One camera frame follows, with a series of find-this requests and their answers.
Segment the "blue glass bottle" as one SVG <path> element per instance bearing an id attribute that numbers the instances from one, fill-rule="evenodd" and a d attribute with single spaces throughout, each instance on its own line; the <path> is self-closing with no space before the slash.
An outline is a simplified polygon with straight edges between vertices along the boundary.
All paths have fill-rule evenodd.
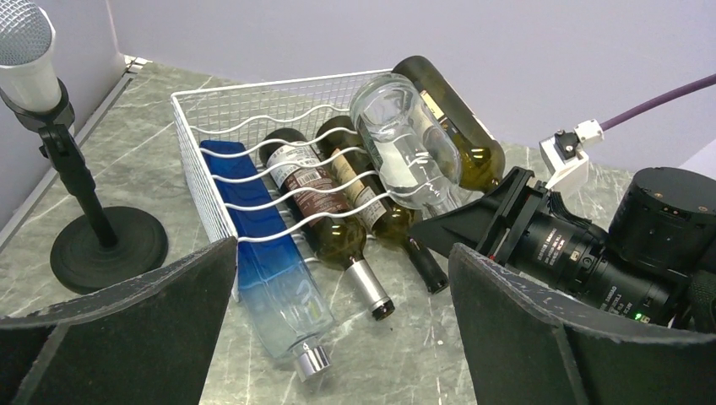
<path id="1" fill-rule="evenodd" d="M 302 381 L 331 365 L 321 337 L 334 316 L 242 143 L 200 143 L 209 173 L 241 237 L 237 292 L 254 328 L 277 360 L 292 359 Z"/>

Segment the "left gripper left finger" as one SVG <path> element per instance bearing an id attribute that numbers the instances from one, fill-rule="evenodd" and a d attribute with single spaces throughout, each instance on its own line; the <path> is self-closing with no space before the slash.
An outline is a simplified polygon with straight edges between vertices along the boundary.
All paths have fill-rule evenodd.
<path id="1" fill-rule="evenodd" d="M 2 403 L 198 403 L 236 248 L 224 238 L 92 294 L 3 317 Z"/>

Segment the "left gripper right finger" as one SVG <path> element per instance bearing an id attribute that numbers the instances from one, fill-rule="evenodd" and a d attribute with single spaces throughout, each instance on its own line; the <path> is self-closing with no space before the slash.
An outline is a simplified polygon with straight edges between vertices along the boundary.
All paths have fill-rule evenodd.
<path id="1" fill-rule="evenodd" d="M 479 404 L 712 404 L 715 337 L 597 310 L 456 244 L 449 280 Z"/>

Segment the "dark green wine bottle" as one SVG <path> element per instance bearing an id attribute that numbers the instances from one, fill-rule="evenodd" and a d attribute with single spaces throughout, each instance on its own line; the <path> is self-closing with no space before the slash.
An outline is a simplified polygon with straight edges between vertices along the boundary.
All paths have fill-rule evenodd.
<path id="1" fill-rule="evenodd" d="M 325 121 L 317 130 L 317 148 L 323 157 L 333 161 L 329 171 L 344 187 L 343 193 L 355 208 L 367 230 L 383 245 L 402 250 L 410 259 L 430 294 L 437 294 L 448 286 L 448 276 L 437 263 L 429 249 L 408 235 L 411 225 L 422 220 L 422 214 L 398 205 L 389 197 L 370 202 L 383 194 L 383 187 L 374 170 L 370 157 L 353 148 L 363 146 L 360 135 L 354 131 L 348 116 L 335 116 Z"/>

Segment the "clear bottle silver cap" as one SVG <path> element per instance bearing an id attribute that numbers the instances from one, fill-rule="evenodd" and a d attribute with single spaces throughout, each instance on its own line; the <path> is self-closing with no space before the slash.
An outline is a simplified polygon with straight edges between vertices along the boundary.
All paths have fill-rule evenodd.
<path id="1" fill-rule="evenodd" d="M 397 204 L 433 217 L 462 205 L 458 149 L 406 77 L 385 73 L 363 84 L 350 102 L 350 119 Z"/>

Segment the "labelled dark wine bottle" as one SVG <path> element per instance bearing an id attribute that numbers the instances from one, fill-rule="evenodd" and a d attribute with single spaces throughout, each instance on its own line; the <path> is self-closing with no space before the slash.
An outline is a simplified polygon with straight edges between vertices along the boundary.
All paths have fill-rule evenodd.
<path id="1" fill-rule="evenodd" d="M 282 195 L 295 194 L 286 201 L 300 222 L 310 219 L 301 231 L 316 258 L 325 266 L 341 270 L 353 281 L 372 317 L 380 321 L 394 312 L 391 298 L 377 281 L 363 255 L 366 230 L 356 216 L 340 218 L 351 210 L 343 192 L 330 192 L 337 184 L 310 146 L 294 146 L 305 136 L 293 128 L 272 131 L 258 155 Z"/>

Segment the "olive green wine bottle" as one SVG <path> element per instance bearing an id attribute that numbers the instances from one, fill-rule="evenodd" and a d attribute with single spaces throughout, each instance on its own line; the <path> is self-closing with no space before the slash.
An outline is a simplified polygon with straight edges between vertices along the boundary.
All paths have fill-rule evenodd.
<path id="1" fill-rule="evenodd" d="M 458 149 L 463 167 L 458 185 L 472 192 L 494 190 L 506 166 L 503 148 L 434 64 L 415 55 L 400 61 L 392 72 L 405 76 L 416 87 Z"/>

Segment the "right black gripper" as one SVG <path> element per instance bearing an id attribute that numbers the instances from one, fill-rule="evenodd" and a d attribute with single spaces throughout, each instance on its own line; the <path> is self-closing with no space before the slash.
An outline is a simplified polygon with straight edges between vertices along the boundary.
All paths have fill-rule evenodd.
<path id="1" fill-rule="evenodd" d="M 534 266 L 550 233 L 549 196 L 532 170 L 515 166 L 485 197 L 420 221 L 408 235 L 444 257 L 462 243 L 503 266 Z"/>

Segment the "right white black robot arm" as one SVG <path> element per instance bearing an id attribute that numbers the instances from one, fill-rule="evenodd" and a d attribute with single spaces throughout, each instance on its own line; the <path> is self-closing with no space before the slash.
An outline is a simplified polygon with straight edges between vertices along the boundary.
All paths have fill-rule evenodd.
<path id="1" fill-rule="evenodd" d="M 639 170 L 601 228 L 514 167 L 495 190 L 409 234 L 442 256 L 464 244 L 601 311 L 715 330 L 715 182 L 698 173 Z"/>

